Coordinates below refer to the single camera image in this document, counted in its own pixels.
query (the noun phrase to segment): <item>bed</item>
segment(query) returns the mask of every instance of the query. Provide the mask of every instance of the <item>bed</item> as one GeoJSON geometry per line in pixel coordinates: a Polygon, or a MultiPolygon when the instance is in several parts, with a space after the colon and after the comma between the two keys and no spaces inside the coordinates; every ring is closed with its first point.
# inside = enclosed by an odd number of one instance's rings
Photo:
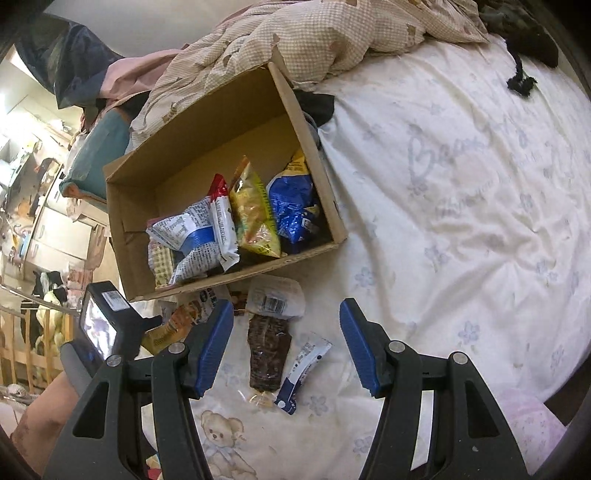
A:
{"type": "MultiPolygon", "coordinates": [[[[419,353],[465,351],[530,472],[564,433],[542,402],[589,353],[591,108],[575,80],[531,61],[530,98],[508,91],[515,64],[501,38],[489,42],[426,41],[318,86],[336,97],[319,134],[349,238],[277,272],[307,301],[286,370],[310,332],[333,347],[288,416],[249,401],[248,322],[236,318],[213,388],[193,403],[206,456],[211,412],[238,419],[226,453],[255,474],[234,478],[359,476],[382,403],[361,387],[340,332],[346,297],[419,353]]],[[[427,458],[431,409],[425,393],[414,466],[427,458]]]]}

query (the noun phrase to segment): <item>packaged snack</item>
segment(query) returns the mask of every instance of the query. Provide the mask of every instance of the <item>packaged snack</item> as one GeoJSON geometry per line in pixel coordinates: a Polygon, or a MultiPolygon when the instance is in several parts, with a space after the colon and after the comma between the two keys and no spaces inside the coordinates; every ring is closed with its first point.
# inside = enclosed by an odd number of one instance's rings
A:
{"type": "Polygon", "coordinates": [[[220,249],[213,233],[210,203],[209,197],[205,197],[180,215],[159,220],[146,230],[151,239],[185,255],[174,269],[169,285],[204,277],[219,265],[220,249]]]}
{"type": "Polygon", "coordinates": [[[175,262],[169,285],[205,277],[218,265],[227,270],[239,261],[227,192],[225,180],[216,175],[210,194],[203,200],[180,215],[149,222],[146,232],[152,240],[173,250],[173,260],[175,252],[184,255],[175,262]]]}
{"type": "Polygon", "coordinates": [[[286,377],[275,399],[275,405],[293,415],[296,411],[295,395],[310,371],[330,350],[332,343],[313,333],[301,348],[290,374],[286,377]]]}
{"type": "Polygon", "coordinates": [[[244,315],[246,313],[246,301],[248,292],[234,290],[230,292],[232,305],[234,306],[234,316],[244,315]]]}
{"type": "Polygon", "coordinates": [[[281,245],[267,191],[246,157],[242,159],[230,184],[230,203],[238,246],[257,254],[279,258],[281,245]]]}
{"type": "Polygon", "coordinates": [[[148,243],[148,266],[154,274],[156,288],[167,287],[174,273],[173,251],[150,238],[148,243]]]}
{"type": "Polygon", "coordinates": [[[208,196],[212,201],[213,232],[220,248],[219,260],[223,270],[226,271],[238,263],[240,255],[238,255],[238,242],[232,220],[228,186],[226,180],[219,173],[213,178],[208,196]]]}
{"type": "Polygon", "coordinates": [[[320,215],[320,206],[301,148],[285,170],[269,182],[267,190],[280,236],[296,244],[318,233],[315,221],[320,215]]]}
{"type": "Polygon", "coordinates": [[[274,392],[281,385],[281,374],[291,344],[288,325],[287,320],[260,315],[255,315],[250,321],[250,386],[259,392],[274,392]]]}
{"type": "Polygon", "coordinates": [[[177,307],[165,324],[147,331],[142,338],[142,346],[156,355],[172,343],[182,342],[193,325],[207,321],[219,298],[228,297],[228,288],[225,286],[197,292],[193,300],[177,307]]]}
{"type": "Polygon", "coordinates": [[[306,300],[296,280],[258,275],[251,281],[246,309],[252,313],[288,320],[304,316],[306,300]]]}

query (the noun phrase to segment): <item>beige quilt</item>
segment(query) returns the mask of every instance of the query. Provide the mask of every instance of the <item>beige quilt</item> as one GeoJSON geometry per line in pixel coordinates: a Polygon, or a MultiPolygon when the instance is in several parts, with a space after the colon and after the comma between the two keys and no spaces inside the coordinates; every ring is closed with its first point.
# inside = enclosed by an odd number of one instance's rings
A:
{"type": "Polygon", "coordinates": [[[453,43],[487,41],[472,0],[261,2],[177,55],[131,124],[132,146],[207,92],[270,60],[310,90],[355,67],[368,51],[400,54],[425,34],[453,43]]]}

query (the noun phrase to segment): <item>blue gripper pad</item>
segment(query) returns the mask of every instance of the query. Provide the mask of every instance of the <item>blue gripper pad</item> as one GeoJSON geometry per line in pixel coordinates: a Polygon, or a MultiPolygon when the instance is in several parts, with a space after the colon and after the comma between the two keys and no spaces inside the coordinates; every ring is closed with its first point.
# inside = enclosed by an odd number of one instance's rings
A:
{"type": "Polygon", "coordinates": [[[394,367],[387,361],[390,338],[378,323],[368,322],[355,299],[340,304],[340,329],[361,380],[375,398],[384,397],[394,381],[394,367]]]}
{"type": "Polygon", "coordinates": [[[195,325],[185,340],[190,348],[189,364],[197,364],[194,388],[201,397],[213,386],[233,326],[232,303],[219,300],[208,320],[195,325]]]}

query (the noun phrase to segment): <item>cardboard box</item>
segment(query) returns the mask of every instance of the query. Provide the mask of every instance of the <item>cardboard box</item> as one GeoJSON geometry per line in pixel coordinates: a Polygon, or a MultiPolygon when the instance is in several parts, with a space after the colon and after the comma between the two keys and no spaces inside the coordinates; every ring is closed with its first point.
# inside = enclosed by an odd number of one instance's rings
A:
{"type": "Polygon", "coordinates": [[[329,179],[296,97],[270,63],[236,76],[175,116],[137,150],[105,167],[113,249],[125,294],[148,300],[230,283],[338,247],[346,238],[329,179]],[[301,146],[327,220],[318,245],[179,287],[154,289],[146,221],[181,213],[207,195],[216,173],[230,181],[247,155],[267,184],[301,146]]]}

